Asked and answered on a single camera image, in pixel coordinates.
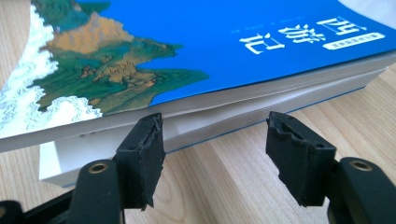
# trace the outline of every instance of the illustrated mountain landscape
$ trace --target illustrated mountain landscape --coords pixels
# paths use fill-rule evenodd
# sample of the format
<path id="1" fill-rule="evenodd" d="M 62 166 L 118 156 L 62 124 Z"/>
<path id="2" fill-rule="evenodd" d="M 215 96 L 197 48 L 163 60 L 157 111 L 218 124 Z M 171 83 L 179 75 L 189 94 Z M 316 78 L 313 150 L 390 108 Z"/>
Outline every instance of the illustrated mountain landscape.
<path id="1" fill-rule="evenodd" d="M 149 106 L 163 92 L 204 80 L 198 70 L 139 68 L 155 59 L 176 57 L 181 45 L 128 34 L 122 23 L 99 15 L 110 3 L 33 0 L 37 13 L 54 29 L 47 43 L 58 69 L 33 85 L 44 89 L 38 101 L 46 111 L 59 97 L 88 99 L 104 116 Z"/>

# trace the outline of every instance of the book cover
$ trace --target book cover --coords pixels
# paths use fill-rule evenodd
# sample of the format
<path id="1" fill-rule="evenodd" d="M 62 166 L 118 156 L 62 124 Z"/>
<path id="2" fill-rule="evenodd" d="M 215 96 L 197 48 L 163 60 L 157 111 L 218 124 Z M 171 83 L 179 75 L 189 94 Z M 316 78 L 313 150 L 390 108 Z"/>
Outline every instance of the book cover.
<path id="1" fill-rule="evenodd" d="M 292 76 L 396 49 L 332 0 L 32 0 L 0 93 L 0 138 Z"/>

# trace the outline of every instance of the light wooden surface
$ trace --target light wooden surface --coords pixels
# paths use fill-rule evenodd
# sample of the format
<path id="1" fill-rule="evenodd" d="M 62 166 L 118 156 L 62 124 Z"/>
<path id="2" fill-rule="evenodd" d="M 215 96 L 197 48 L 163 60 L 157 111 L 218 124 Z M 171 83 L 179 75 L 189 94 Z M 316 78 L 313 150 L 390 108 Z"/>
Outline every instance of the light wooden surface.
<path id="1" fill-rule="evenodd" d="M 380 16 L 395 18 L 395 7 L 386 7 L 392 0 L 364 2 L 363 10 L 382 4 Z M 0 1 L 2 85 L 24 49 L 29 6 Z M 363 90 L 291 114 L 337 146 L 337 159 L 372 161 L 396 183 L 395 98 L 396 64 Z M 167 155 L 155 208 L 128 211 L 128 223 L 327 223 L 327 204 L 300 207 L 278 180 L 264 151 L 266 130 L 261 123 Z M 0 154 L 0 201 L 18 200 L 27 210 L 68 190 L 37 179 L 38 147 Z"/>

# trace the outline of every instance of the black clamp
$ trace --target black clamp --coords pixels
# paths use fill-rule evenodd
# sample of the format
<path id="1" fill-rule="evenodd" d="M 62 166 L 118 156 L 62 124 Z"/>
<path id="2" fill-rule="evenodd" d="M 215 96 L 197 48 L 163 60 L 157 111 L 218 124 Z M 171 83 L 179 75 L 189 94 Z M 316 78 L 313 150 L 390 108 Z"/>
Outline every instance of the black clamp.
<path id="1" fill-rule="evenodd" d="M 292 116 L 271 112 L 266 153 L 299 205 L 330 200 L 331 223 L 394 223 L 396 188 L 372 162 L 334 159 L 336 148 Z"/>
<path id="2" fill-rule="evenodd" d="M 124 209 L 154 205 L 164 158 L 161 114 L 147 116 L 129 132 L 113 160 L 82 167 L 74 190 L 25 213 L 17 202 L 0 202 L 0 223 L 124 223 Z"/>

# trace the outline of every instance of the stacked books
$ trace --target stacked books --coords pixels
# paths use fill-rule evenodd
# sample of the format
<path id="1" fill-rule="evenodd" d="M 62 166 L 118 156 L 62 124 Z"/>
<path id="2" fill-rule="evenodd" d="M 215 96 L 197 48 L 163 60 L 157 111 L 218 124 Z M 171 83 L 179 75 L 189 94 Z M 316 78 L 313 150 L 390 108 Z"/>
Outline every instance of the stacked books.
<path id="1" fill-rule="evenodd" d="M 63 186 L 146 115 L 163 114 L 172 152 L 363 88 L 396 62 L 396 31 L 335 0 L 32 0 L 31 10 L 1 92 L 0 146 L 42 144 L 40 179 Z"/>

